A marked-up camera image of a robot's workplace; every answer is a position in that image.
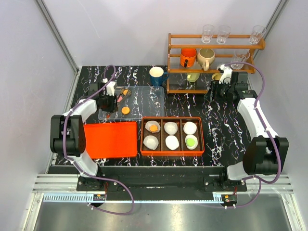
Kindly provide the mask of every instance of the cup handle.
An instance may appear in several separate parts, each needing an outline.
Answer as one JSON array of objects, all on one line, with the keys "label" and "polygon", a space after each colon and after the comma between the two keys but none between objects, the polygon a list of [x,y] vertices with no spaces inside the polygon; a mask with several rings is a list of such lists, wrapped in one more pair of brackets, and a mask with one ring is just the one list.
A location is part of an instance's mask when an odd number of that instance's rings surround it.
[{"label": "cup handle", "polygon": [[210,67],[210,63],[208,60],[205,61],[205,63],[202,65],[203,66],[203,70],[204,71],[208,71],[209,67]]},{"label": "cup handle", "polygon": [[169,74],[168,74],[168,72],[164,72],[164,75],[167,75],[167,77],[166,77],[166,78],[164,78],[164,79],[163,79],[163,81],[165,81],[165,80],[167,80],[167,79],[169,78]]}]

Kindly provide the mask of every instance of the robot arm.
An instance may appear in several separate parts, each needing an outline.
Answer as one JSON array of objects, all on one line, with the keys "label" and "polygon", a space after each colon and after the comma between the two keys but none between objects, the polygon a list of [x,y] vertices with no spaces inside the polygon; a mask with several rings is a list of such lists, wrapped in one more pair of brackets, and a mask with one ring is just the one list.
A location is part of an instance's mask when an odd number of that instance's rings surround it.
[{"label": "robot arm", "polygon": [[[103,83],[92,83],[88,95],[92,95],[101,88]],[[94,114],[98,109],[107,112],[117,111],[117,95],[115,94],[116,82],[110,82],[106,86],[106,90],[101,92],[93,99],[82,99],[79,102],[82,104],[71,114],[68,119],[68,127],[66,134],[66,151],[67,156],[78,164],[84,172],[92,176],[101,177],[102,174],[97,164],[90,158],[86,151],[86,137],[83,129],[84,122],[88,117]],[[53,153],[63,155],[63,135],[64,135],[64,120],[69,112],[63,115],[54,115],[51,118],[51,151]]]},{"label": "robot arm", "polygon": [[222,65],[219,71],[224,73],[219,81],[211,82],[210,100],[232,102],[242,115],[251,136],[251,143],[244,154],[243,161],[227,167],[228,179],[241,180],[248,175],[277,174],[277,157],[267,131],[271,133],[278,147],[282,168],[289,147],[288,140],[280,138],[271,128],[258,102],[257,109],[267,127],[266,130],[263,128],[255,109],[257,94],[254,90],[248,90],[247,83],[238,83],[238,72],[232,72],[225,65]]}]

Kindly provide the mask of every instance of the clear plastic tray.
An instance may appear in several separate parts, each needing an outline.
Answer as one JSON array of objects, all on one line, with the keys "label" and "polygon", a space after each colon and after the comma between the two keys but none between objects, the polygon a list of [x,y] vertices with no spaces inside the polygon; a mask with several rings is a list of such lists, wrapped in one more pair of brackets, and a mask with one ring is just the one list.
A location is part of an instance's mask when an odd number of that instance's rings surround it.
[{"label": "clear plastic tray", "polygon": [[[120,94],[122,88],[131,90],[131,96],[118,104],[118,112],[106,119],[106,112],[99,110],[99,120],[141,120],[143,117],[164,117],[164,88],[163,87],[117,87],[115,93]],[[130,113],[122,114],[123,107],[129,107]]]}]

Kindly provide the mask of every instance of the marble tabletop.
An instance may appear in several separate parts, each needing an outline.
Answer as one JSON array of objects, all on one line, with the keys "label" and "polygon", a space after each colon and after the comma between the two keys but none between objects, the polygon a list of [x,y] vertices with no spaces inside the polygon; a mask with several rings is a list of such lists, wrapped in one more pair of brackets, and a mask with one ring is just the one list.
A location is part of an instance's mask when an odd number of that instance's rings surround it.
[{"label": "marble tabletop", "polygon": [[[72,106],[87,92],[91,82],[102,81],[105,66],[83,66],[80,72]],[[116,66],[118,86],[151,86],[149,70],[152,66]],[[107,77],[112,74],[107,70]],[[200,75],[196,84],[189,84],[185,74],[170,74],[173,89],[179,87],[192,89],[209,88],[210,76]],[[249,131],[242,116],[232,103],[209,102],[207,95],[202,94],[167,94],[165,90],[165,116],[197,116],[201,117],[205,139],[205,152],[201,157],[153,157],[140,153],[141,121],[136,121],[138,128],[137,156],[131,158],[96,159],[100,166],[228,166],[243,159],[249,145]],[[145,99],[138,98],[142,105]],[[110,123],[101,121],[98,112],[91,115],[87,124]],[[57,156],[54,165],[68,166],[63,157]]]}]

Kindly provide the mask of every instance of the metal frame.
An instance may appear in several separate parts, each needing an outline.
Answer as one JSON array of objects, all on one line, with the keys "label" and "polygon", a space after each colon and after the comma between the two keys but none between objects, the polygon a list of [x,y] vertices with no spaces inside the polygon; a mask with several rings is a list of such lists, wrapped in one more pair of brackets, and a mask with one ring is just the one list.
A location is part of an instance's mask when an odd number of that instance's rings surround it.
[{"label": "metal frame", "polygon": [[[274,176],[263,176],[266,180],[272,180]],[[33,231],[40,206],[47,198],[46,195],[59,195],[58,202],[72,202],[72,199],[65,199],[63,196],[72,197],[80,195],[81,200],[74,199],[74,202],[84,203],[84,196],[92,196],[93,193],[104,195],[104,192],[78,192],[76,191],[77,175],[75,174],[41,174],[38,175],[35,186],[33,188],[31,205],[28,210],[28,215],[24,223],[24,231]],[[238,192],[238,194],[255,194],[258,188],[258,180],[247,181],[247,192]],[[217,204],[222,194],[232,192],[215,192],[213,193],[213,201],[136,201],[137,203],[164,203],[164,204]],[[293,231],[305,231],[305,224],[298,209],[298,205],[292,190],[290,180],[287,175],[281,175],[279,180],[273,185],[262,185],[262,194],[279,194],[282,198],[288,220]],[[130,203],[130,201],[112,201],[110,203]]]},{"label": "metal frame", "polygon": [[57,40],[57,43],[59,44],[59,47],[61,48],[64,56],[66,57],[69,65],[71,66],[73,72],[76,74],[78,72],[79,67],[75,63],[73,56],[69,52],[62,36],[60,35],[59,30],[58,30],[56,24],[54,23],[54,20],[52,19],[52,16],[51,16],[50,12],[48,11],[44,0],[35,0],[35,2],[38,6],[38,9],[41,11],[42,15],[44,16],[45,21],[48,24],[50,31],[52,32],[55,39]]},{"label": "metal frame", "polygon": [[[263,36],[264,40],[266,40],[266,38],[268,37],[268,35],[270,34],[271,30],[273,29],[275,23],[277,22],[279,16],[281,15],[281,13],[283,12],[285,6],[287,5],[287,3],[289,2],[289,0],[280,0],[279,3],[276,6],[276,9],[274,10],[273,14],[271,15],[268,24],[266,25],[266,32],[265,35]],[[256,50],[255,54],[254,54],[254,58],[257,56],[259,50]]]}]

